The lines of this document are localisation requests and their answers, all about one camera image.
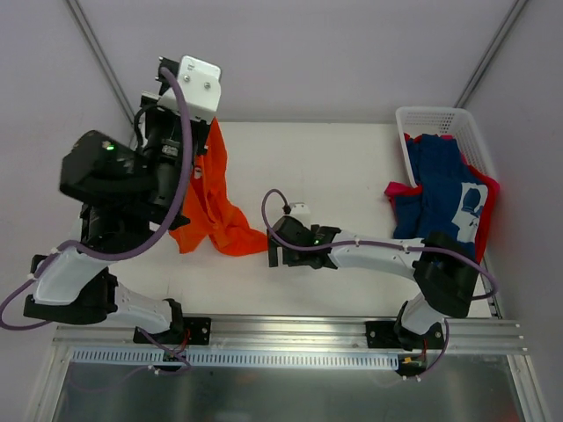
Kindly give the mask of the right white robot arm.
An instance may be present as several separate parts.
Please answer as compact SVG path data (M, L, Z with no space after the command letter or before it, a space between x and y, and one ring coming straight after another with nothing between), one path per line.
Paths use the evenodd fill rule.
M425 238L378 239L330 226L306 227L284 215L267 228L268 264L312 269L360 268L410 280L419 289L393 322L368 334L370 346L441 347L435 330L447 317L465 318L474 300L478 264L441 232Z

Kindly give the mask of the orange t shirt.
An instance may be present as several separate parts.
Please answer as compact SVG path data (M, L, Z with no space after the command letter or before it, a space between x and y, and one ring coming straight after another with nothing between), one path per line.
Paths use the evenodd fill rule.
M267 235L252 228L243 211L228 198L228 153L217 120L210 126L206 146L207 153L195 158L182 208L190 223L170 232L179 252L195 251L205 238L227 256L243 257L265 251Z

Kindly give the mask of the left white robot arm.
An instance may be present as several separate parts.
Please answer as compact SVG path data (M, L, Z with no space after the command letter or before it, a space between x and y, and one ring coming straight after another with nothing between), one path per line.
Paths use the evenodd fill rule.
M170 229L190 223L182 212L193 160L205 153L213 118L191 113L191 148L182 120L162 99L144 97L136 149L91 130L62 160L60 191L81 202L78 233L32 261L34 292L25 317L46 323L94 325L114 320L165 343L185 329L180 303L150 299L120 283L113 263L135 258Z

